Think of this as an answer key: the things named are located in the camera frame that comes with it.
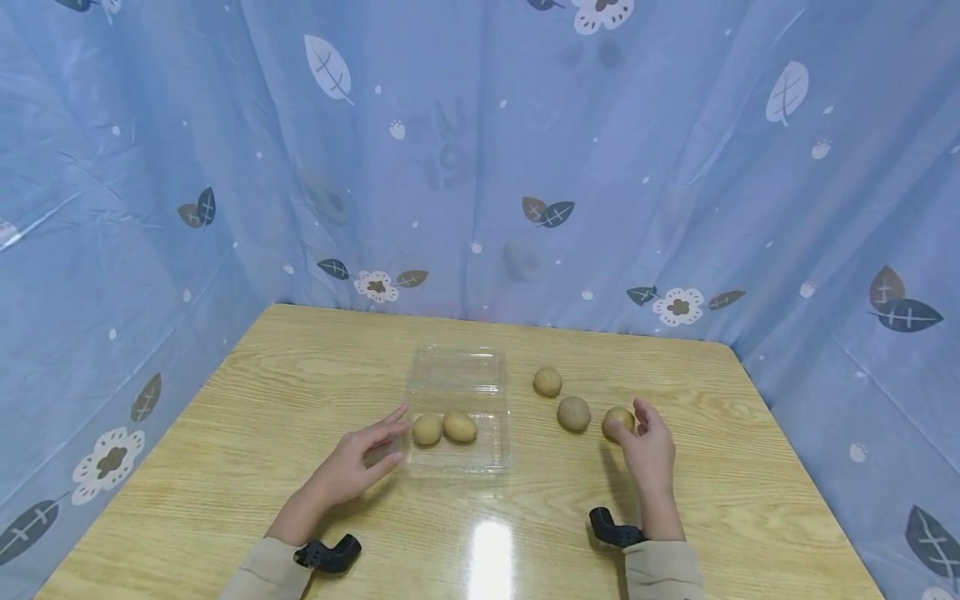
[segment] wood grain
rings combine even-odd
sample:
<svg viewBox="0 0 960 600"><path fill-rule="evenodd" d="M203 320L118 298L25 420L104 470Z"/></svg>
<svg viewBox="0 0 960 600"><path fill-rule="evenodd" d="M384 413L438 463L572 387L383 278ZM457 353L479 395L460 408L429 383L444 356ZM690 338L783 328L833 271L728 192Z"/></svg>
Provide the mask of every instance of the wood grain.
<svg viewBox="0 0 960 600"><path fill-rule="evenodd" d="M879 592L733 353L719 344L275 305L253 325L40 600L209 599L340 436L402 401L414 349L494 346L510 370L513 466L499 484L398 473L325 525L364 552L308 598L616 598L622 559L587 514L636 518L604 413L656 404L678 445L677 495L710 599ZM581 435L537 396L543 366L589 402Z"/></svg>

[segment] small potato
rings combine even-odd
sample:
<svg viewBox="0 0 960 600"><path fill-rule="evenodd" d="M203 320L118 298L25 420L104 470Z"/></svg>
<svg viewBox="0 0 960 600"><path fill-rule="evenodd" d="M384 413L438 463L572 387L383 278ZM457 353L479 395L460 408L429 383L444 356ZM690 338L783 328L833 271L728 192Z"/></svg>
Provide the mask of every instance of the small potato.
<svg viewBox="0 0 960 600"><path fill-rule="evenodd" d="M557 420L571 431L584 431L590 425L590 407L579 396L567 396L557 407Z"/></svg>
<svg viewBox="0 0 960 600"><path fill-rule="evenodd" d="M440 441L444 434L444 420L440 415L424 413L417 417L414 426L410 428L410 435L416 445L433 445Z"/></svg>
<svg viewBox="0 0 960 600"><path fill-rule="evenodd" d="M454 442L473 442L477 439L477 424L464 411L447 411L444 415L444 433Z"/></svg>
<svg viewBox="0 0 960 600"><path fill-rule="evenodd" d="M620 421L627 431L636 431L636 419L634 419L634 414L622 406L614 406L607 411L607 415L603 418L603 433L611 440L613 440L613 436L610 434L609 423L612 420Z"/></svg>
<svg viewBox="0 0 960 600"><path fill-rule="evenodd" d="M557 397L563 386L564 380L552 367L544 367L534 375L534 390L541 396Z"/></svg>

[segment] white leaf print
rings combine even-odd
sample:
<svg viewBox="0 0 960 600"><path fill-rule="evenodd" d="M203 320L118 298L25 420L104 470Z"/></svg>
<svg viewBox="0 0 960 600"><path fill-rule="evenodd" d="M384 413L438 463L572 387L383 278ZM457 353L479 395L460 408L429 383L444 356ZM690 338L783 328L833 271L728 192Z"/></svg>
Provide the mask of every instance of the white leaf print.
<svg viewBox="0 0 960 600"><path fill-rule="evenodd" d="M310 70L324 93L334 100L346 100L355 106L347 96L350 93L350 71L337 49L316 36L303 36L303 44Z"/></svg>
<svg viewBox="0 0 960 600"><path fill-rule="evenodd" d="M806 67L795 60L788 62L767 100L767 121L780 122L786 127L786 118L803 103L809 85Z"/></svg>

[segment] beige sleeve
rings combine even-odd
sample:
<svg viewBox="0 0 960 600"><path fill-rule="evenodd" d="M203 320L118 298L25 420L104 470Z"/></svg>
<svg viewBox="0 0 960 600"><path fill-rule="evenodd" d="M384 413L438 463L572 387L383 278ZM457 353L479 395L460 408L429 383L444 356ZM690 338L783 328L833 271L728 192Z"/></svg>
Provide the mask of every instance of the beige sleeve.
<svg viewBox="0 0 960 600"><path fill-rule="evenodd" d="M258 541L219 600L300 600L312 571L294 563L297 550L272 538Z"/></svg>
<svg viewBox="0 0 960 600"><path fill-rule="evenodd" d="M643 541L623 554L630 600L703 600L697 554L685 541Z"/></svg>

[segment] blue curtain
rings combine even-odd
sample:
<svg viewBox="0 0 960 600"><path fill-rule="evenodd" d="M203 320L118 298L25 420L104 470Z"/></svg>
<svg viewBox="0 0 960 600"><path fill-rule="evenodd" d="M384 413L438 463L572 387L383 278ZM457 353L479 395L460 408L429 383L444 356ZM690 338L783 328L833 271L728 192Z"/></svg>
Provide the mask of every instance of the blue curtain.
<svg viewBox="0 0 960 600"><path fill-rule="evenodd" d="M731 345L886 596L955 599L957 22L7 0L3 597L289 301Z"/></svg>

